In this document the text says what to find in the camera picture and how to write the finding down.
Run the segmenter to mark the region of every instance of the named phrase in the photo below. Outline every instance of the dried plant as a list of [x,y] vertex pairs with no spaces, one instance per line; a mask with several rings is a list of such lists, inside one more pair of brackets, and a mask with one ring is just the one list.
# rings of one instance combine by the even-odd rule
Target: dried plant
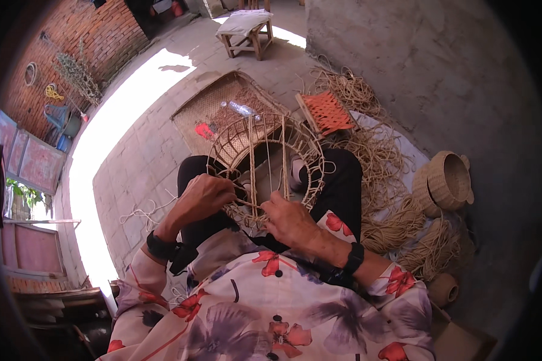
[[53,63],[52,66],[58,74],[79,91],[80,95],[86,97],[92,105],[98,106],[101,103],[102,94],[98,89],[98,84],[94,82],[94,78],[88,70],[82,38],[79,41],[79,51],[79,60],[76,60],[72,55],[58,53],[57,60],[60,65]]

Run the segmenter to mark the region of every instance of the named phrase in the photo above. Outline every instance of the hand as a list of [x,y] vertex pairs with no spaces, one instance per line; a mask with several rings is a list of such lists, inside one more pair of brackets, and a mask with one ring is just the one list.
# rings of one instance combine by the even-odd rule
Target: hand
[[309,251],[313,240],[321,233],[321,228],[301,202],[289,202],[278,191],[271,193],[270,200],[263,202],[261,208],[270,218],[265,223],[269,233],[290,248]]
[[176,242],[182,227],[217,213],[235,199],[237,196],[231,180],[200,174],[191,179],[154,234],[163,242]]

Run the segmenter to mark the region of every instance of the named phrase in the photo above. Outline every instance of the plastic bottle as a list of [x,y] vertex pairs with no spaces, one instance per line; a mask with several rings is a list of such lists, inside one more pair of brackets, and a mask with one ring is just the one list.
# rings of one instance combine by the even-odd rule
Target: plastic bottle
[[246,105],[239,105],[232,100],[229,103],[221,102],[221,106],[229,106],[231,110],[241,114],[243,117],[255,116],[255,120],[261,120],[261,116],[256,115],[257,112],[252,108]]

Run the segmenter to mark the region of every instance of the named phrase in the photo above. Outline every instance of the knee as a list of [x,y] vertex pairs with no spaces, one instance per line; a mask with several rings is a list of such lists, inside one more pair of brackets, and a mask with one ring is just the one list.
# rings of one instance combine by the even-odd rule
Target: knee
[[323,151],[326,161],[335,163],[336,171],[344,171],[354,176],[362,176],[361,163],[352,152],[346,149],[326,149]]
[[182,174],[194,174],[193,177],[207,173],[207,159],[206,155],[192,155],[187,157],[179,166],[179,176]]

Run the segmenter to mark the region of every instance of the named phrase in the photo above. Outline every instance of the black pants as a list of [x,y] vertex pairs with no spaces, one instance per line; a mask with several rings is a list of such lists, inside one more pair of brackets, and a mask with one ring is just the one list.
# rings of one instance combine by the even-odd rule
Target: black pants
[[[327,149],[323,151],[325,160],[325,175],[323,181],[325,186],[318,195],[316,203],[311,209],[311,218],[318,222],[327,210],[331,210],[342,220],[353,232],[355,240],[360,241],[361,229],[361,176],[362,170],[359,161],[349,151],[343,149]],[[195,155],[185,159],[179,168],[178,189],[179,196],[187,188],[189,181],[199,174],[207,173],[206,155]],[[211,166],[223,170],[224,166],[214,161]],[[311,175],[313,182],[318,174]],[[307,168],[299,171],[299,178],[307,187]],[[182,241],[185,244],[198,247],[207,238],[225,229],[238,229],[238,224],[223,211],[219,211],[204,220],[196,221],[183,227],[181,230]],[[267,248],[281,253],[289,248],[277,242],[268,234],[266,237],[252,237],[251,240],[258,245],[265,245]]]

